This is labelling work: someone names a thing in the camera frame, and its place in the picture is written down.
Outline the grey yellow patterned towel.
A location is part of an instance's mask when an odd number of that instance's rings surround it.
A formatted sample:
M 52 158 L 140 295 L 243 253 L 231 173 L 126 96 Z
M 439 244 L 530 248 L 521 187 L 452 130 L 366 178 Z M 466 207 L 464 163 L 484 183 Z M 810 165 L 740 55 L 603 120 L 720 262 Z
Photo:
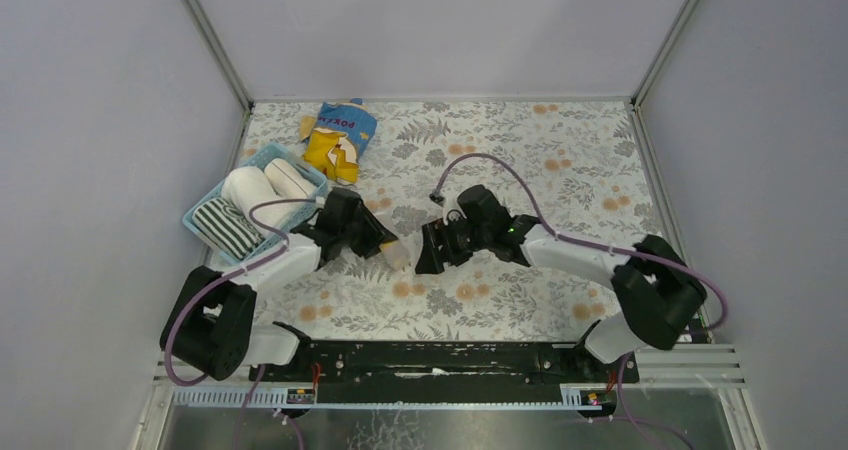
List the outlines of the grey yellow patterned towel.
M 400 240 L 383 243 L 380 250 L 389 265 L 395 270 L 402 271 L 411 263 L 410 250 Z

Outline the cream terry towel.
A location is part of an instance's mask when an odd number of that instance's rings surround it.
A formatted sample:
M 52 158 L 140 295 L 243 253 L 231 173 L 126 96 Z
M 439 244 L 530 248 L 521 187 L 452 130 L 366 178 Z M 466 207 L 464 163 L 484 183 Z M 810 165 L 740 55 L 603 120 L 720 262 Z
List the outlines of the cream terry towel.
M 316 190 L 316 186 L 308 181 L 297 167 L 281 158 L 270 161 L 263 173 L 272 189 L 283 198 L 306 199 Z

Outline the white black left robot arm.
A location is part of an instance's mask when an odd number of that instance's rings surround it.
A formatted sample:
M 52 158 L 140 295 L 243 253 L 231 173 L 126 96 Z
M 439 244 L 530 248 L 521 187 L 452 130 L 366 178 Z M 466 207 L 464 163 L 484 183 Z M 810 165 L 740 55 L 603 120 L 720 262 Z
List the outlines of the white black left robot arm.
M 284 232 L 270 249 L 225 271 L 192 270 L 160 337 L 163 365 L 178 386 L 222 381 L 242 366 L 292 363 L 308 338 L 285 324 L 257 325 L 256 305 L 272 290 L 306 277 L 350 250 L 362 259 L 381 252 L 402 268 L 409 253 L 399 237 L 351 190 L 316 200 L 315 216 Z

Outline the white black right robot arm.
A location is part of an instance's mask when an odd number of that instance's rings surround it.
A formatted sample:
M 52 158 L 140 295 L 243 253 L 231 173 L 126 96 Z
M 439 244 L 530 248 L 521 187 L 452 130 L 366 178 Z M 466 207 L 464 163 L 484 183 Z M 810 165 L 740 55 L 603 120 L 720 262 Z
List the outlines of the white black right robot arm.
M 614 363 L 643 347 L 672 349 L 706 299 L 702 283 L 657 235 L 625 248 L 556 235 L 537 216 L 511 214 L 482 185 L 449 199 L 431 198 L 442 215 L 421 228 L 417 274 L 441 274 L 489 251 L 504 262 L 559 270 L 600 284 L 614 293 L 620 310 L 593 324 L 578 343 L 599 362 Z

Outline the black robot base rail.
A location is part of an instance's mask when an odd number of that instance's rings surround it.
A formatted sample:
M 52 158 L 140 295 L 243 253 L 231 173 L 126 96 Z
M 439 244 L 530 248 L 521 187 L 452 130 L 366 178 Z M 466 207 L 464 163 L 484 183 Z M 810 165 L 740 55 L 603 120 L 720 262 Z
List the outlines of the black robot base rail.
M 481 341 L 311 340 L 249 376 L 303 383 L 320 404 L 559 403 L 564 386 L 640 380 L 633 359 L 605 364 L 573 343 Z

